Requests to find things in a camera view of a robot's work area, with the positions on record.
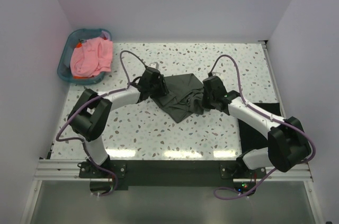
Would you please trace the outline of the dark green t-shirt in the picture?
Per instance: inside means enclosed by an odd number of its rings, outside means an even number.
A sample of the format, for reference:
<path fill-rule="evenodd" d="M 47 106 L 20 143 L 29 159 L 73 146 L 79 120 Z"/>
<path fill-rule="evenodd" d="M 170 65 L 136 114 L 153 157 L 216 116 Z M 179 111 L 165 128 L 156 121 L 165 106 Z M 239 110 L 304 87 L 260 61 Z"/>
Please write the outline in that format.
<path fill-rule="evenodd" d="M 150 98 L 176 123 L 191 114 L 203 115 L 210 111 L 203 106 L 203 83 L 194 74 L 166 76 L 164 81 L 168 93 L 164 96 L 155 93 Z"/>

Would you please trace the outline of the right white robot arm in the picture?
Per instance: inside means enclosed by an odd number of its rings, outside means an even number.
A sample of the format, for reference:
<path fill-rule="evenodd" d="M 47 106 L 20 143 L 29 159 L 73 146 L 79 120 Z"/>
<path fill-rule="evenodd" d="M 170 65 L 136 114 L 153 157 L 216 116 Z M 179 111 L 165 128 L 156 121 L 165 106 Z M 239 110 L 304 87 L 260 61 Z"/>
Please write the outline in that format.
<path fill-rule="evenodd" d="M 240 177 L 247 178 L 255 169 L 268 166 L 285 173 L 315 156 L 315 147 L 298 119 L 274 115 L 243 98 L 241 93 L 226 91 L 218 76 L 203 81 L 202 103 L 207 109 L 245 122 L 267 140 L 266 147 L 244 151 L 237 158 L 236 172 Z"/>

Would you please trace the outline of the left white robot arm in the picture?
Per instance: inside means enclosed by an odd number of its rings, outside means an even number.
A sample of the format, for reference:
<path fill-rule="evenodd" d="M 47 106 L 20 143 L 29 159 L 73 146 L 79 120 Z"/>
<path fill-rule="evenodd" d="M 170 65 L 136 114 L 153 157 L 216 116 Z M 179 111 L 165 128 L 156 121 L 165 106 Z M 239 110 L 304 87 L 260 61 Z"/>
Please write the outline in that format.
<path fill-rule="evenodd" d="M 121 107 L 138 104 L 148 98 L 168 94 L 164 76 L 159 70 L 147 67 L 127 88 L 97 93 L 85 90 L 73 107 L 67 121 L 79 135 L 83 148 L 92 162 L 91 171 L 97 177 L 105 177 L 110 171 L 110 157 L 105 150 L 102 133 L 110 112 Z"/>

